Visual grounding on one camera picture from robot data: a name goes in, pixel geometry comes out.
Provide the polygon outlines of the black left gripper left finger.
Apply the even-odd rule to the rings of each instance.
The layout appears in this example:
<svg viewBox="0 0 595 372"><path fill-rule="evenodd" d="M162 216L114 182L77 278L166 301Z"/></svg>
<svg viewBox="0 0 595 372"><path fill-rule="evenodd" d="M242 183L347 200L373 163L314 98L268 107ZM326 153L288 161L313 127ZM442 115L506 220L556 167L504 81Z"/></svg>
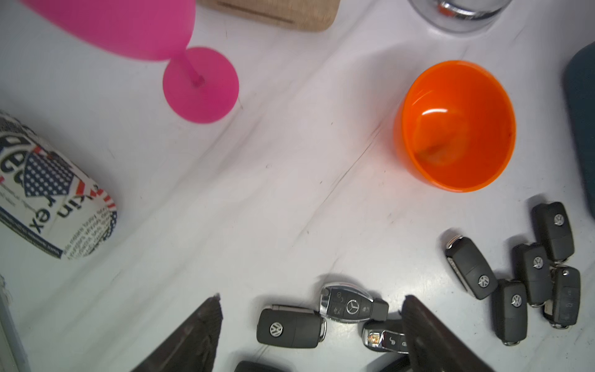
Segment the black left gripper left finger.
<svg viewBox="0 0 595 372"><path fill-rule="evenodd" d="M135 371L211 371L223 324L220 296L206 299Z"/></svg>

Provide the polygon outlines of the chrome black smart key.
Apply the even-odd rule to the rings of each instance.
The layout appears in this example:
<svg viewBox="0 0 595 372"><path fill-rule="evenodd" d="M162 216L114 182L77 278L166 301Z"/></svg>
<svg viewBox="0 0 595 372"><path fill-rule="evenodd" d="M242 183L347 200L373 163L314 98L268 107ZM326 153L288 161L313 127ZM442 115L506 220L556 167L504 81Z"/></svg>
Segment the chrome black smart key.
<svg viewBox="0 0 595 372"><path fill-rule="evenodd" d="M362 330L362 341L366 348L375 352L409 354L402 319L365 323Z"/></svg>

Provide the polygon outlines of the teal plastic storage box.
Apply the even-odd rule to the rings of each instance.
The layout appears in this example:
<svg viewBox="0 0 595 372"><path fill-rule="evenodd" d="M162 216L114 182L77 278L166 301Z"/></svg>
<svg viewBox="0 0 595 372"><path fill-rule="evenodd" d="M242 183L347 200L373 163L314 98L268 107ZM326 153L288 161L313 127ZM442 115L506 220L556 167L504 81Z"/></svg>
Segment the teal plastic storage box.
<svg viewBox="0 0 595 372"><path fill-rule="evenodd" d="M587 209L594 214L594 44L578 51L562 75Z"/></svg>

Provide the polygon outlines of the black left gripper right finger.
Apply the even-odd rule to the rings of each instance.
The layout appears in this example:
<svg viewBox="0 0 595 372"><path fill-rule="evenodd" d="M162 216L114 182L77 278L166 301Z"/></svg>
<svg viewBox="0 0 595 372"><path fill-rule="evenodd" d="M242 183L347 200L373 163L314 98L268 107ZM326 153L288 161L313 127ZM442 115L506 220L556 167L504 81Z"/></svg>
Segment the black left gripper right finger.
<svg viewBox="0 0 595 372"><path fill-rule="evenodd" d="M401 309L413 371L492 371L419 299L408 295Z"/></svg>

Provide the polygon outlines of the orange plastic bowl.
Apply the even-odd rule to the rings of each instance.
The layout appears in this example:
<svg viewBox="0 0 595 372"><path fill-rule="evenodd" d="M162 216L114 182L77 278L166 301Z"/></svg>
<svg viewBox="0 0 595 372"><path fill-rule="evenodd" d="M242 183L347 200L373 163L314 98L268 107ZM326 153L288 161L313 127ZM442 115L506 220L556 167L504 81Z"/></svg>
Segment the orange plastic bowl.
<svg viewBox="0 0 595 372"><path fill-rule="evenodd" d="M516 119L500 82L478 64L448 60L420 74L393 124L393 146L413 177L448 192L475 192L504 172Z"/></svg>

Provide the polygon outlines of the black VW flip key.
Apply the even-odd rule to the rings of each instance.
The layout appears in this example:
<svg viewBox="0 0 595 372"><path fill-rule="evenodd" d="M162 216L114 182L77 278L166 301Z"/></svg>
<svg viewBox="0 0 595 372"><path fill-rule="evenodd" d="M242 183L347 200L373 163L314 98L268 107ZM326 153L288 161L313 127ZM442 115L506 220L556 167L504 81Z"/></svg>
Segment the black VW flip key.
<svg viewBox="0 0 595 372"><path fill-rule="evenodd" d="M527 292L531 307L540 307L551 299L553 283L550 276L550 260L541 244L519 244L512 249L515 277Z"/></svg>
<svg viewBox="0 0 595 372"><path fill-rule="evenodd" d="M531 211L535 235L548 258L556 264L566 262L575 253L570 220L560 201L541 203Z"/></svg>
<svg viewBox="0 0 595 372"><path fill-rule="evenodd" d="M527 293L521 281L500 279L492 294L492 319L497 338L508 347L520 344L528 333Z"/></svg>
<svg viewBox="0 0 595 372"><path fill-rule="evenodd" d="M470 238L452 238L446 245L445 254L458 279L475 299L484 300L497 289L491 266Z"/></svg>

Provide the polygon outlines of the pink plastic wine goblet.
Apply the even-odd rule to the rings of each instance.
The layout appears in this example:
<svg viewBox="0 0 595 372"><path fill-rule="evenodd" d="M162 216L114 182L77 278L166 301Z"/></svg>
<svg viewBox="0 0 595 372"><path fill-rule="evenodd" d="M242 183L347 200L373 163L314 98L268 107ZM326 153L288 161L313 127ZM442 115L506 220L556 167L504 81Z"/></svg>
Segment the pink plastic wine goblet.
<svg viewBox="0 0 595 372"><path fill-rule="evenodd" d="M163 91L181 118L209 124L236 105L240 81L220 52L189 45L194 1L27 1L26 5L69 34L113 54L167 61Z"/></svg>

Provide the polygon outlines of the black flip key buttons up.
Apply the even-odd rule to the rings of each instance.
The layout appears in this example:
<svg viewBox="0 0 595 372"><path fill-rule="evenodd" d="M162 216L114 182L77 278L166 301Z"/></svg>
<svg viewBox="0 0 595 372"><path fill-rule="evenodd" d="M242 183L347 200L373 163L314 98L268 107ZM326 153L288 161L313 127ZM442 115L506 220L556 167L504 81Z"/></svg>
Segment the black flip key buttons up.
<svg viewBox="0 0 595 372"><path fill-rule="evenodd" d="M555 266L550 269L553 290L545 303L543 315L550 325L566 330L578 320L581 300L581 275L576 268Z"/></svg>

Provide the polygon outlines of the beige woven glasses case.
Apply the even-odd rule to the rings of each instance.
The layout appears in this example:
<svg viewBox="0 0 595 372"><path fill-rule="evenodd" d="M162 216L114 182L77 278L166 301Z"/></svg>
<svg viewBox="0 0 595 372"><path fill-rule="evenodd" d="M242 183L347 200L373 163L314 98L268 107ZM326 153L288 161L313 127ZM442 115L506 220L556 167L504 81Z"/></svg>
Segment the beige woven glasses case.
<svg viewBox="0 0 595 372"><path fill-rule="evenodd" d="M197 3L245 19L306 32L330 28L340 6L339 0L204 0Z"/></svg>

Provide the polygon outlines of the chrome Mercedes key fob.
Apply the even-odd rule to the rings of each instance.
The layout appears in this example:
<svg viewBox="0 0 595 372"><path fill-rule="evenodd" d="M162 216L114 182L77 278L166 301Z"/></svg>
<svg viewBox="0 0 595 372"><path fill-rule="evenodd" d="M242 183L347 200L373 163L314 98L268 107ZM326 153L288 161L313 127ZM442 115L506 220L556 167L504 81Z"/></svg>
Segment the chrome Mercedes key fob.
<svg viewBox="0 0 595 372"><path fill-rule="evenodd" d="M356 285L330 283L320 291L319 312L327 319L345 324L384 322L389 305Z"/></svg>

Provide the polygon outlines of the black VW key fob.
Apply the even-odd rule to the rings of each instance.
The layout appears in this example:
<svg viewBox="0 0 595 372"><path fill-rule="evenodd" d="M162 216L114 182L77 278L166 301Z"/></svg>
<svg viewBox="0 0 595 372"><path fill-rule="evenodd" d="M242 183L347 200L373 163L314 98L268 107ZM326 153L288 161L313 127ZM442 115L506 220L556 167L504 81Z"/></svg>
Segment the black VW key fob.
<svg viewBox="0 0 595 372"><path fill-rule="evenodd" d="M257 341L273 347L314 349L325 339L326 332L326 320L314 310L270 305L260 313Z"/></svg>

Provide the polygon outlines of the silver metal cup rack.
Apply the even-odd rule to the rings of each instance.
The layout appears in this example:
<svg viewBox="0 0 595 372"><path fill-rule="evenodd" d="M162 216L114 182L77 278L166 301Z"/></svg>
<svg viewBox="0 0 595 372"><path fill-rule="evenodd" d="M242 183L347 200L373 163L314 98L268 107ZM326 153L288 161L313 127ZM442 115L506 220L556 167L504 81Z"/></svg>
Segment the silver metal cup rack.
<svg viewBox="0 0 595 372"><path fill-rule="evenodd" d="M410 0L428 23L449 33L474 33L490 27L511 0Z"/></svg>

